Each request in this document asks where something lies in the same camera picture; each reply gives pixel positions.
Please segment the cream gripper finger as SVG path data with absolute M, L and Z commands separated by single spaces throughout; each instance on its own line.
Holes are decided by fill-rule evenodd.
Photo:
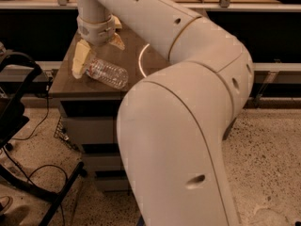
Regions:
M 120 50 L 124 50 L 125 49 L 125 44 L 123 42 L 123 40 L 121 39 L 120 35 L 118 33 L 114 33 L 109 39 L 108 42 L 119 48 Z
M 95 52 L 90 44 L 87 41 L 80 39 L 75 46 L 71 68 L 72 75 L 75 79 L 80 79 L 83 76 L 94 57 Z

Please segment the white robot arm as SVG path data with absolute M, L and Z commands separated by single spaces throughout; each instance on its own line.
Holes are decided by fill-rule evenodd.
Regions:
M 252 89 L 244 45 L 171 0 L 77 0 L 79 18 L 108 9 L 169 66 L 135 84 L 117 118 L 118 144 L 146 226 L 239 226 L 222 155 Z

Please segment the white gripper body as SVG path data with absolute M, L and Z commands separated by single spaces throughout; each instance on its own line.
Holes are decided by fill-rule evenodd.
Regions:
M 101 46 L 110 42 L 116 31 L 115 20 L 110 16 L 107 21 L 92 24 L 77 17 L 78 32 L 81 38 L 92 45 Z

